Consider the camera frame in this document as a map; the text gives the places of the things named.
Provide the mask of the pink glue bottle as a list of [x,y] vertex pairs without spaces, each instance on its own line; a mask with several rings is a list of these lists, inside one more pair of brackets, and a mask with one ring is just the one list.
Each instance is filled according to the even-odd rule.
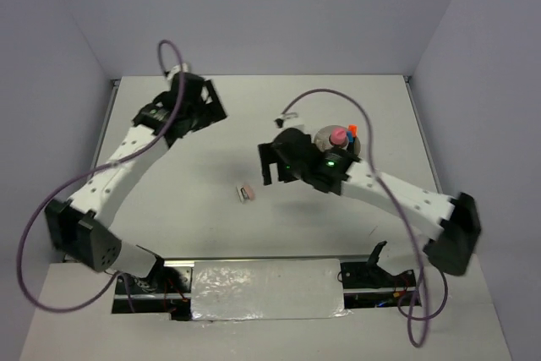
[[335,127],[332,129],[329,142],[334,146],[343,148],[349,144],[347,140],[347,130],[343,127]]

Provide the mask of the orange black highlighter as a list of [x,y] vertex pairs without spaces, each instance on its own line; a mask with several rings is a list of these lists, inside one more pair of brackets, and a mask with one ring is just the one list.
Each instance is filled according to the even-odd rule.
[[349,125],[348,130],[352,133],[353,136],[356,136],[358,132],[358,127],[356,125]]

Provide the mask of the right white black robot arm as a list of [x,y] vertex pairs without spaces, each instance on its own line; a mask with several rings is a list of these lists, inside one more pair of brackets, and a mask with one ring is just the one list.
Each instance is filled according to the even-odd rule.
[[450,276],[467,272],[482,232],[476,200],[422,189],[372,169],[360,157],[360,143],[351,131],[329,126],[315,136],[301,129],[283,129],[270,143],[258,146],[263,183],[270,185],[276,165],[283,183],[302,181],[324,194],[360,200],[407,221],[427,242],[413,250],[414,261],[427,260]]

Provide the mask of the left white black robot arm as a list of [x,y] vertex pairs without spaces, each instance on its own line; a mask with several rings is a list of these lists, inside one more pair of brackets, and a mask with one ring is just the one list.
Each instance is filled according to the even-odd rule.
[[93,175],[67,200],[45,208],[52,245],[93,271],[120,271],[146,292],[178,278],[158,254],[117,237],[110,229],[120,206],[143,175],[186,134],[225,119],[212,82],[173,70],[169,90],[142,107],[107,169]]

